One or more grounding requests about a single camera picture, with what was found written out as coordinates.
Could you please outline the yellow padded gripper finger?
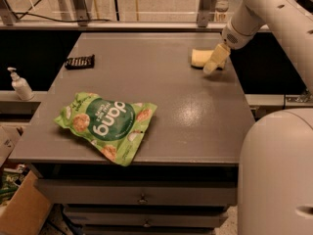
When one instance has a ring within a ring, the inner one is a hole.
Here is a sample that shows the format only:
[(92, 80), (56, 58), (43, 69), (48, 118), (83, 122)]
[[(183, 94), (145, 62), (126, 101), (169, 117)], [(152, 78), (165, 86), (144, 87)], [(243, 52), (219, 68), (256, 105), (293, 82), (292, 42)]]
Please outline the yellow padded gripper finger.
[(205, 63), (203, 72), (207, 75), (212, 74), (217, 68), (220, 68), (226, 62), (230, 53), (230, 48), (225, 43), (218, 44)]

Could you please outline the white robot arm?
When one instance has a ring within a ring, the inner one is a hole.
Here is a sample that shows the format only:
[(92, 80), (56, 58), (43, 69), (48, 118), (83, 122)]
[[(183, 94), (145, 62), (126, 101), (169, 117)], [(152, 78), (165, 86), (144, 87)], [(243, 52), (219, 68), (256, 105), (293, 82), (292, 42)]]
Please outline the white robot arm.
[[(313, 19), (297, 0), (242, 0), (222, 31), (226, 49), (244, 47), (266, 25), (313, 87)], [(238, 179), (238, 235), (313, 235), (313, 109), (269, 114), (246, 135)]]

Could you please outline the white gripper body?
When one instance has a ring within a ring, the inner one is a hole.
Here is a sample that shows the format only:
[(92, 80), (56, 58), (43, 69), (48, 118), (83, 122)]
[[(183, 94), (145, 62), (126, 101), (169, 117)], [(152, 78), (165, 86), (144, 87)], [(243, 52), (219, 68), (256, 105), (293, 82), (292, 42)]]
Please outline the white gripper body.
[(261, 20), (259, 18), (232, 17), (222, 30), (222, 39), (229, 48), (233, 50), (242, 49), (260, 28)]

